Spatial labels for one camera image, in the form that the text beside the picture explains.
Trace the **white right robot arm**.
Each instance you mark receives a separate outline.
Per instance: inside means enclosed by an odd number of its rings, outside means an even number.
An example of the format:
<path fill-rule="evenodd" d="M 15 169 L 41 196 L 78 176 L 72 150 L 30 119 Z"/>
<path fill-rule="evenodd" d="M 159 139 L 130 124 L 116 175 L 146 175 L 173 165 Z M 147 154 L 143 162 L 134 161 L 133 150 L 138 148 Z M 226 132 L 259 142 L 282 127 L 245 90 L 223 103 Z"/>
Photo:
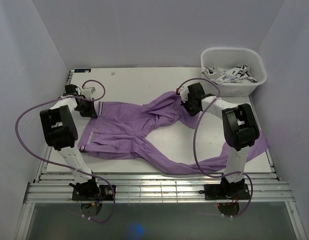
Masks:
<path fill-rule="evenodd" d="M 206 184 L 199 193 L 206 200 L 243 199 L 250 197 L 245 184 L 244 171 L 250 148 L 260 136 L 260 131 L 249 104 L 232 104 L 213 94 L 206 94 L 202 85 L 194 83 L 176 90 L 181 105 L 190 116 L 209 112 L 222 120 L 223 135 L 230 147 L 226 167 L 219 184 Z"/>

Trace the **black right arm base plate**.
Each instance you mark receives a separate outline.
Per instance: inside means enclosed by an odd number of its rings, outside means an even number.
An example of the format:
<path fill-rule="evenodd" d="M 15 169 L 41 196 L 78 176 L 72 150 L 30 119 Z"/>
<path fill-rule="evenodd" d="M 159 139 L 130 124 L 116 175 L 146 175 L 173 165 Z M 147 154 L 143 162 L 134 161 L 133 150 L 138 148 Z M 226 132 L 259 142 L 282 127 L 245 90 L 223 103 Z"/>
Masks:
<path fill-rule="evenodd" d="M 233 200 L 238 197 L 239 200 L 249 200 L 250 191 L 248 185 L 243 187 L 225 187 L 221 184 L 205 184 L 199 194 L 204 195 L 205 200 Z"/>

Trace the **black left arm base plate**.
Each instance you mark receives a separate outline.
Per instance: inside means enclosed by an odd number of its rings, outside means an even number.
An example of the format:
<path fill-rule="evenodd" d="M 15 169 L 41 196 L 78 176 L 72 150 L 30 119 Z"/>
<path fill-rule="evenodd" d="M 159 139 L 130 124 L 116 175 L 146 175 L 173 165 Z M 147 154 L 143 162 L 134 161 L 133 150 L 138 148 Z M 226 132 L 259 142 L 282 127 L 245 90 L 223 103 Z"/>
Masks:
<path fill-rule="evenodd" d="M 114 200 L 114 194 L 116 193 L 117 186 L 112 185 L 112 188 L 110 188 L 108 185 L 100 185 L 100 194 L 98 197 L 86 197 L 79 195 L 79 193 L 76 190 L 73 190 L 71 200 L 73 201 L 93 201 L 96 202 L 101 199 L 101 201 L 113 201 Z"/>

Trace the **purple trousers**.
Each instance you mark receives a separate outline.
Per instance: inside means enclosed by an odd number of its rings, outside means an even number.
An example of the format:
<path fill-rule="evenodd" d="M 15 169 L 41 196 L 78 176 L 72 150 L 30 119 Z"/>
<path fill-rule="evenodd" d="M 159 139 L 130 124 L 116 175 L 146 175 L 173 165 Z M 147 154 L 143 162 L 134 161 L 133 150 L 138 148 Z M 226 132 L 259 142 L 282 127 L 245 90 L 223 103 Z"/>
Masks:
<path fill-rule="evenodd" d="M 213 173 L 226 167 L 231 149 L 227 144 L 219 156 L 196 165 L 170 160 L 146 139 L 151 131 L 177 121 L 195 128 L 199 117 L 190 116 L 182 107 L 180 96 L 173 91 L 143 105 L 100 101 L 97 110 L 98 117 L 90 119 L 77 144 L 82 153 L 104 160 L 142 158 L 169 175 L 195 175 L 201 170 Z"/>

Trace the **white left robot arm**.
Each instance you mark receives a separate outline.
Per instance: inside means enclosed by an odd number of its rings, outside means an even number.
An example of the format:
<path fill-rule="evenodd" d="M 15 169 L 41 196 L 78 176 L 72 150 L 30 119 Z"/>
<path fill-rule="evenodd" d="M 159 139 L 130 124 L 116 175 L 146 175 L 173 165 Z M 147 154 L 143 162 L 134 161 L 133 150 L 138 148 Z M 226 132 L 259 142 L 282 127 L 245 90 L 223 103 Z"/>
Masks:
<path fill-rule="evenodd" d="M 94 87 L 83 86 L 80 89 L 74 84 L 68 84 L 64 95 L 56 104 L 39 113 L 47 145 L 62 156 L 74 176 L 74 183 L 70 186 L 80 196 L 90 200 L 100 196 L 101 188 L 77 146 L 78 131 L 72 112 L 77 111 L 84 118 L 96 119 L 98 116 L 93 98 L 95 91 Z"/>

